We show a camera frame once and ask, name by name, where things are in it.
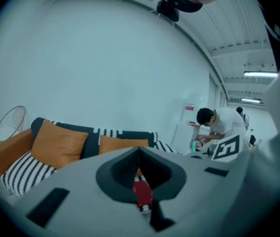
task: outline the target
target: camera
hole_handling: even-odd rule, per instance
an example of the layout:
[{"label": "camera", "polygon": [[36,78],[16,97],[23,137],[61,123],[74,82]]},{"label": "camera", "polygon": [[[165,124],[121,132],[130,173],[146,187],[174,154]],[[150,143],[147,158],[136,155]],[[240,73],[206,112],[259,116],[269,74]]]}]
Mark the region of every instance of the camera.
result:
[{"label": "camera", "polygon": [[196,12],[201,9],[201,3],[187,0],[161,0],[158,2],[156,10],[173,22],[179,21],[179,11]]},{"label": "camera", "polygon": [[161,0],[158,2],[156,7],[157,12],[171,19],[173,22],[177,22],[179,20],[179,12],[175,9],[169,2],[166,0]]}]

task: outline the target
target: red sign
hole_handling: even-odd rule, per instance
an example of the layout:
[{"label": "red sign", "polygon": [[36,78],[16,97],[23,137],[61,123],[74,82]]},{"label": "red sign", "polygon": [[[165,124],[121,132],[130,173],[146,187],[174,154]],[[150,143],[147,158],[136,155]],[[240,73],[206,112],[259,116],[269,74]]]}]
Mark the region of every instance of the red sign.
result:
[{"label": "red sign", "polygon": [[193,111],[193,110],[194,110],[194,107],[193,107],[193,106],[186,106],[186,107],[185,107],[185,110]]}]

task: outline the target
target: sofa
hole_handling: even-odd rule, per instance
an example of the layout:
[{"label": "sofa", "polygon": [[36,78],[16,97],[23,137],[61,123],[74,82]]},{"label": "sofa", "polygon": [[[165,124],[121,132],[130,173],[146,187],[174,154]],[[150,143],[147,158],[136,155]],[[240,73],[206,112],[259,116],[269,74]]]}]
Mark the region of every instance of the sofa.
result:
[{"label": "sofa", "polygon": [[[0,143],[0,178],[5,188],[18,197],[21,197],[32,187],[58,171],[54,166],[45,164],[32,156],[32,149],[34,149],[36,144],[34,142],[36,139],[38,142],[38,134],[45,121],[48,120],[36,118],[30,129]],[[97,157],[100,153],[102,136],[126,141],[145,140],[149,147],[157,148],[171,154],[179,154],[166,143],[159,141],[156,132],[121,131],[78,126],[56,121],[49,122],[66,130],[88,134],[79,159]],[[150,204],[148,202],[149,198],[143,199],[143,196],[146,196],[143,194],[143,191],[138,193],[139,189],[143,189],[144,183],[146,181],[143,175],[135,176],[134,192],[138,194],[139,201],[141,201],[138,203],[140,211],[149,209]]]}]

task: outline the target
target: black slot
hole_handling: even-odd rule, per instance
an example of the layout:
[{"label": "black slot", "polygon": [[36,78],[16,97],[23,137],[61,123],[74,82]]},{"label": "black slot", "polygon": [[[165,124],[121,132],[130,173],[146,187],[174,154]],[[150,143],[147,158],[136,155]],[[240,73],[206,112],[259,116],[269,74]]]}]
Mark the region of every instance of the black slot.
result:
[{"label": "black slot", "polygon": [[155,231],[159,232],[174,225],[175,222],[171,219],[164,218],[159,202],[154,201],[152,203],[150,224],[155,229]]},{"label": "black slot", "polygon": [[223,177],[226,177],[226,175],[229,173],[227,170],[222,170],[222,169],[218,169],[218,168],[211,168],[211,167],[206,168],[205,172],[209,172],[211,174],[215,174],[215,175],[223,176]]},{"label": "black slot", "polygon": [[54,188],[28,215],[27,218],[44,228],[54,215],[69,191],[62,188]]},{"label": "black slot", "polygon": [[202,159],[200,156],[191,156],[191,158]]}]

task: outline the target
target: fluorescent light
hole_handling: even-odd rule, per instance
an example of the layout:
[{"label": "fluorescent light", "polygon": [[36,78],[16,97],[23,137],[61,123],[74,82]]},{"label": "fluorescent light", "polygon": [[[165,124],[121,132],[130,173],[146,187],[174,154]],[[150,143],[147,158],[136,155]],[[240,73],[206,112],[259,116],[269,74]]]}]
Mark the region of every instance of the fluorescent light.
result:
[{"label": "fluorescent light", "polygon": [[246,98],[243,98],[242,101],[244,101],[244,102],[251,102],[251,103],[257,103],[257,104],[260,103],[260,101],[258,101],[258,100],[246,99]]},{"label": "fluorescent light", "polygon": [[277,72],[266,72],[266,71],[244,71],[246,77],[277,77]]}]

